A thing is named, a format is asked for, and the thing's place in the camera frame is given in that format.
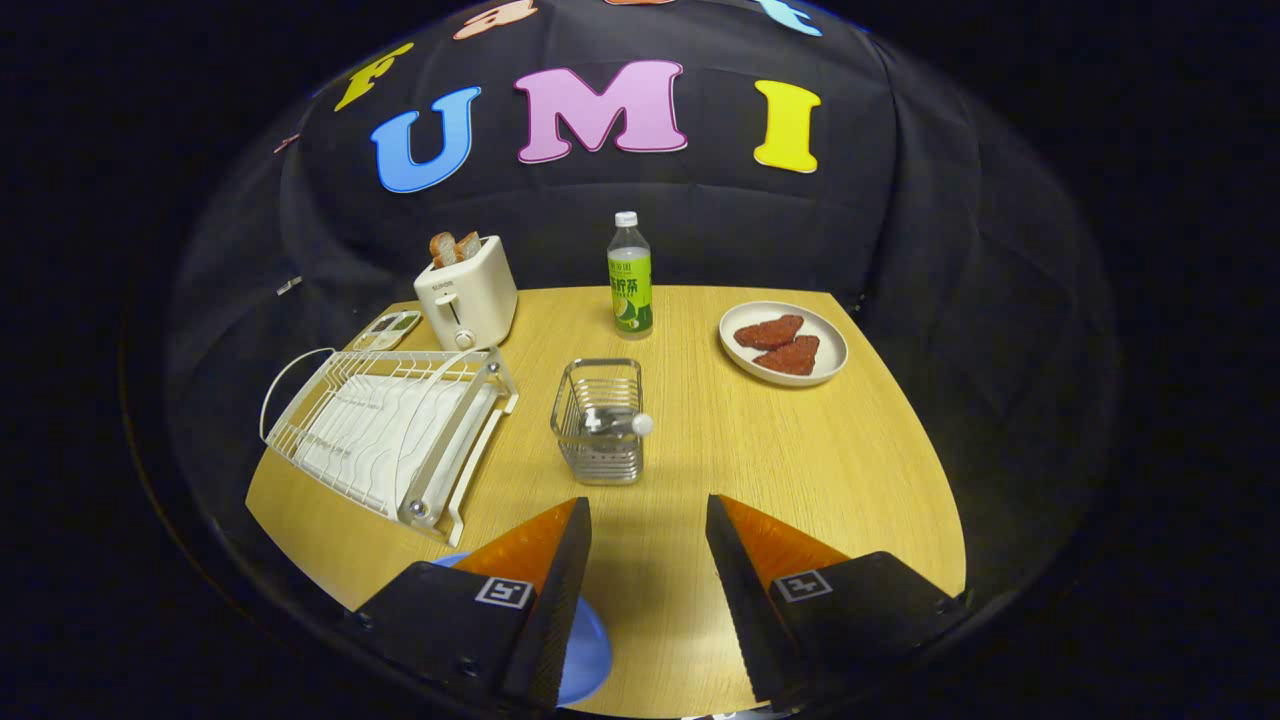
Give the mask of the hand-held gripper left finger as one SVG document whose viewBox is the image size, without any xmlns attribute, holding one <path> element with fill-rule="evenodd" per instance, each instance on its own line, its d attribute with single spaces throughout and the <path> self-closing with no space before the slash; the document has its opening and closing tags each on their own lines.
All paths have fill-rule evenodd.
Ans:
<svg viewBox="0 0 1280 720">
<path fill-rule="evenodd" d="M 444 714 L 552 714 L 591 538 L 575 497 L 451 566 L 412 562 L 346 616 L 346 638 Z"/>
</svg>

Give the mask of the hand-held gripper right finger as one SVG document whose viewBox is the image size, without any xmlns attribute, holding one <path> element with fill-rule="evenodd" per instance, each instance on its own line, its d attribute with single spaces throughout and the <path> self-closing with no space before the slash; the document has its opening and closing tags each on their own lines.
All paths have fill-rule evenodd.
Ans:
<svg viewBox="0 0 1280 720">
<path fill-rule="evenodd" d="M 751 692 L 776 708 L 873 691 L 970 618 L 891 552 L 847 556 L 727 495 L 709 497 L 705 537 Z"/>
</svg>

